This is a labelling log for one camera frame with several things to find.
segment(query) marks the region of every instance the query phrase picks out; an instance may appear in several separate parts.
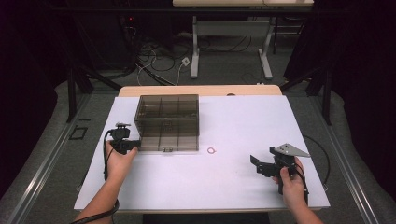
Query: electrical outlet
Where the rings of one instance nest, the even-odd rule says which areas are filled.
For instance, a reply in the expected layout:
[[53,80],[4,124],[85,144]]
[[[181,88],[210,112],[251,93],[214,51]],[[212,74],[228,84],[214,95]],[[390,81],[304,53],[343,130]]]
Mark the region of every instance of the electrical outlet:
[[181,61],[183,62],[184,66],[187,66],[187,65],[190,64],[190,60],[189,60],[188,57],[185,57],[185,58],[184,58],[183,60],[181,60]]

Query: small ring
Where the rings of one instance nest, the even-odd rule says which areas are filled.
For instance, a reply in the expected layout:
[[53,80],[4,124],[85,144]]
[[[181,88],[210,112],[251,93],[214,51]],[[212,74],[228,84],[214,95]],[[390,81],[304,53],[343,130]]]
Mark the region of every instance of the small ring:
[[215,152],[216,152],[216,150],[213,147],[209,147],[207,149],[207,153],[209,153],[209,154],[215,154]]

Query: forearm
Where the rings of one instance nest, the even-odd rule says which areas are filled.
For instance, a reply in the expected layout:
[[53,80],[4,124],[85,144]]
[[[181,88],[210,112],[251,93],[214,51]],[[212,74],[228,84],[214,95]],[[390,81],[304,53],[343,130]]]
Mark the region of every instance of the forearm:
[[321,224],[321,223],[323,223],[318,218],[318,216],[308,207],[293,209],[293,210],[291,210],[291,213],[293,214],[293,216],[296,219],[296,222],[298,224],[305,224],[305,223]]
[[[108,179],[99,189],[90,203],[76,217],[76,220],[90,217],[111,210],[116,203],[122,182],[119,180]],[[92,223],[110,223],[111,217],[98,219]]]

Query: gray floor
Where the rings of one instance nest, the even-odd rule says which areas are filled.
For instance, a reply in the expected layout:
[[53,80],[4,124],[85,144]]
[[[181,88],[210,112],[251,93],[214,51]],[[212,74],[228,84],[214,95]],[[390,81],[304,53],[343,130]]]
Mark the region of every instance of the gray floor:
[[[210,49],[230,49],[241,39],[242,37],[211,37],[200,43],[202,49],[208,43]],[[243,49],[248,40],[249,38],[245,39],[237,49]],[[241,52],[202,50],[198,78],[191,79],[189,67],[183,67],[179,85],[256,85],[260,81],[281,85],[284,83],[282,75],[295,40],[295,36],[281,36],[276,54],[269,54],[274,75],[272,80],[262,79],[257,52],[262,42],[259,38],[253,38],[249,47]],[[187,50],[185,46],[191,47],[187,41],[181,44],[176,46],[174,56],[183,55]],[[156,49],[156,53],[160,56],[166,50]],[[190,50],[186,56],[191,58]],[[176,66],[169,71],[155,73],[176,82],[177,65],[183,57],[177,59]],[[157,69],[167,69],[171,67],[172,61],[159,57],[154,65]],[[138,85],[136,77],[137,70],[114,81],[121,85]],[[139,80],[141,85],[158,85],[144,72],[139,75]],[[78,196],[75,188],[90,165],[99,134],[114,97],[118,94],[98,81],[93,80],[92,84],[95,86],[93,94],[78,95],[80,110],[69,124],[65,123],[68,112],[66,83],[56,89],[58,104],[53,116],[29,160],[0,201],[0,223],[67,223],[77,215],[78,212],[73,210]],[[327,183],[331,208],[317,211],[317,214],[326,223],[396,223],[395,202],[377,185],[351,143],[342,99],[335,93],[332,94],[332,126],[327,126],[319,114],[321,98],[307,97],[304,94],[306,85],[303,82],[284,94],[288,96],[302,134],[318,141],[331,158]],[[76,125],[87,128],[85,137],[82,140],[69,140],[71,130]],[[305,142],[319,176],[324,178],[328,167],[323,152],[311,140],[305,138]],[[45,168],[43,164],[48,163],[53,165]],[[274,224],[294,223],[288,211],[272,212],[270,219]],[[141,222],[141,215],[115,215],[115,223]]]

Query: transparent plastic box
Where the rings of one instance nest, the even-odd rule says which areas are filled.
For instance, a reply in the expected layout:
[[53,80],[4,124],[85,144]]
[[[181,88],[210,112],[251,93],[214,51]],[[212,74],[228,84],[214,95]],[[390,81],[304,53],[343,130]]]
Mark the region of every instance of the transparent plastic box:
[[134,123],[140,135],[140,151],[198,151],[196,94],[142,95]]

